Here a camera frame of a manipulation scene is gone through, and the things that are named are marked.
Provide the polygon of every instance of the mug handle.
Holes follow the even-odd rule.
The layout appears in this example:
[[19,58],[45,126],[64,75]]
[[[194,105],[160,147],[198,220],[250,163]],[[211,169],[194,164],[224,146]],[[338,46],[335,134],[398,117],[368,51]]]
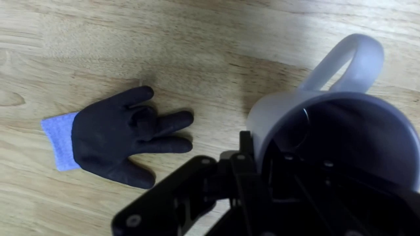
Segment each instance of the mug handle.
[[297,91],[320,91],[347,60],[351,60],[349,67],[329,92],[366,92],[381,70],[383,49],[373,38],[350,34],[328,53]]

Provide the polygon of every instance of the wooden surface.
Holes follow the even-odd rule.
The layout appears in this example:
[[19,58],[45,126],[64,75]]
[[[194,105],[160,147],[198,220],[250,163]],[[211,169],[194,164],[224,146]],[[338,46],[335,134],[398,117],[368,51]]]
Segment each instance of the wooden surface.
[[154,88],[161,112],[195,113],[192,152],[136,157],[158,180],[194,155],[234,150],[251,104],[292,91],[351,33],[385,51],[368,93],[418,130],[420,3],[349,3],[0,0],[0,235],[110,235],[112,215],[144,190],[56,172],[39,121],[139,84]]

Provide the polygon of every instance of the blue glove cuff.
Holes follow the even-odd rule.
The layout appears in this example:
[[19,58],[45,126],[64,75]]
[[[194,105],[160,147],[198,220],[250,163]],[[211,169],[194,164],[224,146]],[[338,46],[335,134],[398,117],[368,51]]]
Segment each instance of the blue glove cuff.
[[58,172],[78,169],[73,159],[70,130],[77,113],[41,119],[40,126],[53,148],[55,168]]

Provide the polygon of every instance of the glove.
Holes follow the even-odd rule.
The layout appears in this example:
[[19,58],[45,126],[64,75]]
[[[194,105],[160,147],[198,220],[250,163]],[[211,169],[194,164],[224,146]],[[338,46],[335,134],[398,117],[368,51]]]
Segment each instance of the glove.
[[192,114],[179,112],[157,117],[150,106],[137,105],[152,96],[149,87],[133,88],[77,113],[72,122],[70,144],[73,160],[79,168],[103,178],[149,189],[154,184],[153,173],[131,163],[129,155],[190,151],[190,140],[171,134],[191,125]]

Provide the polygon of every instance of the table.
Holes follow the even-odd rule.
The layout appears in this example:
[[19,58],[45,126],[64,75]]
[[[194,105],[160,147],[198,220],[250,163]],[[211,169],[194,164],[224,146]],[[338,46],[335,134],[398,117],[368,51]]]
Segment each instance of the table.
[[154,89],[161,113],[195,114],[190,153],[133,157],[157,181],[195,155],[236,150],[250,106],[295,89],[351,33],[384,47],[368,93],[418,130],[418,12],[412,0],[1,0],[0,235],[110,235],[112,215],[144,190],[55,171],[39,121],[136,85]]

